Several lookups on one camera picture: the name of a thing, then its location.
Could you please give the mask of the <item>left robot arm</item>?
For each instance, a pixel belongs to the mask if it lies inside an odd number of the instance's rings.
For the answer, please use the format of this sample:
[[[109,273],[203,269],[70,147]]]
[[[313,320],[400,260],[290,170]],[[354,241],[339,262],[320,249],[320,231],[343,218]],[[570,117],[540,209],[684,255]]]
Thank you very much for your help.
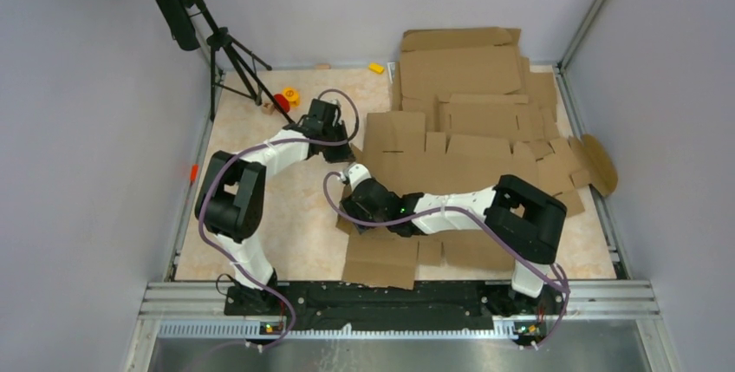
[[[320,155],[328,163],[354,160],[337,101],[315,99],[299,121],[239,154],[217,151],[209,160],[195,205],[202,234],[233,263],[236,286],[257,314],[278,300],[276,271],[265,257],[257,229],[268,179],[289,166]]]

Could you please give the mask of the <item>cardboard box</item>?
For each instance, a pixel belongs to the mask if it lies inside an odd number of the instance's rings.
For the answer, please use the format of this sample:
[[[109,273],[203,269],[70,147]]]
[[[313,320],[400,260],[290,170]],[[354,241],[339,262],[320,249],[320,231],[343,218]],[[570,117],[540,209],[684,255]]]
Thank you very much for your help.
[[[367,115],[358,161],[387,189],[398,195],[470,193],[507,173],[538,183],[537,160],[523,142],[428,132],[425,120],[420,112]],[[360,234],[344,219],[337,226],[349,235],[345,282],[412,289],[417,278],[471,279],[514,268],[513,257],[481,231],[402,238],[386,228]]]

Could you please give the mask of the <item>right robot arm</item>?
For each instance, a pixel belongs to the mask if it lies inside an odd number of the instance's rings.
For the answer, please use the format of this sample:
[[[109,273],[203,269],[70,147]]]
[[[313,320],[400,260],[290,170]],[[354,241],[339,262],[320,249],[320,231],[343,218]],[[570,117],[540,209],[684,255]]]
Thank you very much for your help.
[[[385,227],[403,238],[444,232],[482,231],[515,260],[508,289],[511,307],[531,313],[543,302],[543,289],[567,292],[560,281],[556,255],[567,207],[516,175],[470,193],[436,195],[388,190],[369,172],[342,175],[349,194],[339,214],[360,232]]]

